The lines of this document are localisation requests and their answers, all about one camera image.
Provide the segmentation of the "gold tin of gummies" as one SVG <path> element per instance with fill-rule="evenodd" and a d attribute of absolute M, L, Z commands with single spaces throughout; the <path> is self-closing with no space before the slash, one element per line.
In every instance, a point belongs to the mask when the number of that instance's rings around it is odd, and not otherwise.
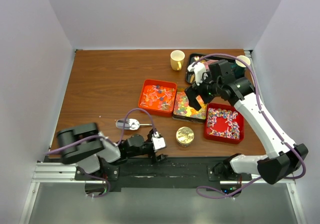
<path fill-rule="evenodd" d="M 178 88 L 174 102 L 174 110 L 172 113 L 173 119 L 185 120 L 196 123 L 205 123 L 207 118 L 207 104 L 203 102 L 200 96 L 197 96 L 197 101 L 201 106 L 199 111 L 189 106 L 189 100 L 184 92 L 184 88 Z"/>

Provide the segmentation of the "silver metal scoop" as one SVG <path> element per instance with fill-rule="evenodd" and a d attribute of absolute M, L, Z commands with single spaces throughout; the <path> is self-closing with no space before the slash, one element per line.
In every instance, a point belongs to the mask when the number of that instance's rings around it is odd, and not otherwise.
<path fill-rule="evenodd" d="M 138 130 L 140 127 L 152 127 L 152 124 L 141 124 L 136 119 L 120 119 L 116 121 L 116 128 L 118 129 L 124 129 L 124 130 L 131 130 L 135 131 Z"/>

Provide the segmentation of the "gold jar lid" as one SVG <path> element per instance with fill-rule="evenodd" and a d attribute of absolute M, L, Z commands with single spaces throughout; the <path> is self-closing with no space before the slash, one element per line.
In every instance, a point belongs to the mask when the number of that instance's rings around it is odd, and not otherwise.
<path fill-rule="evenodd" d="M 181 127 L 177 130 L 176 132 L 176 138 L 179 137 L 189 137 L 189 138 L 194 138 L 194 132 L 192 131 L 192 129 L 190 129 L 189 127 Z"/>

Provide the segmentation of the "orange tray of candies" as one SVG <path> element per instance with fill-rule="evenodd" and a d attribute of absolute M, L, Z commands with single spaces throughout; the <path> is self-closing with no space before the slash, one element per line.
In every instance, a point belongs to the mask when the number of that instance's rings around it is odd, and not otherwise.
<path fill-rule="evenodd" d="M 151 115 L 171 117 L 177 93 L 174 82 L 146 79 L 141 89 L 138 107 Z"/>

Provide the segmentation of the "red tray of lollipops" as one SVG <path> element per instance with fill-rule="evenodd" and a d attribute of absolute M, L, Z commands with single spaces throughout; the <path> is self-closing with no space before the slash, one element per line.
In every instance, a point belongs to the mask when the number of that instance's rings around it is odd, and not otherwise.
<path fill-rule="evenodd" d="M 204 138 L 239 144 L 245 135 L 244 122 L 244 117 L 233 106 L 210 103 L 207 106 Z"/>

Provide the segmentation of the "clear plastic jar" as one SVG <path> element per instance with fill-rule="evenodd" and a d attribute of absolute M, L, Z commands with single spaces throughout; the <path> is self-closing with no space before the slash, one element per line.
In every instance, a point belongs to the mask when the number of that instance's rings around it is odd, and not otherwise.
<path fill-rule="evenodd" d="M 179 138 L 176 138 L 176 141 L 180 147 L 186 148 L 192 144 L 192 142 L 194 141 L 194 138 L 179 137 Z"/>

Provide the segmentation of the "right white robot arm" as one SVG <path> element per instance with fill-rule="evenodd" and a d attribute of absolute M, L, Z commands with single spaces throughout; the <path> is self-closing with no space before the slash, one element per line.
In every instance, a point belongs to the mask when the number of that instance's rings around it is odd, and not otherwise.
<path fill-rule="evenodd" d="M 300 167 L 306 171 L 304 159 L 308 148 L 290 138 L 262 104 L 259 91 L 246 78 L 236 78 L 227 60 L 219 60 L 208 67 L 194 62 L 187 68 L 195 81 L 185 89 L 189 105 L 200 110 L 197 97 L 204 103 L 221 97 L 229 102 L 249 123 L 265 149 L 265 155 L 235 154 L 218 166 L 219 173 L 235 180 L 241 173 L 259 175 L 265 182 L 275 184 Z"/>

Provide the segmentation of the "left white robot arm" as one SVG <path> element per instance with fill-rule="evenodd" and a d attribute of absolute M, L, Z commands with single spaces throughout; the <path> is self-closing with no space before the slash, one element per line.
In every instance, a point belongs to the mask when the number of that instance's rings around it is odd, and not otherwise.
<path fill-rule="evenodd" d="M 152 164 L 166 160 L 157 151 L 166 148 L 165 139 L 153 130 L 147 139 L 134 134 L 121 140 L 117 146 L 105 137 L 96 123 L 76 126 L 59 131 L 57 134 L 58 153 L 63 164 L 76 164 L 76 180 L 84 180 L 85 174 L 92 180 L 100 178 L 116 181 L 120 165 L 136 156 L 148 156 Z"/>

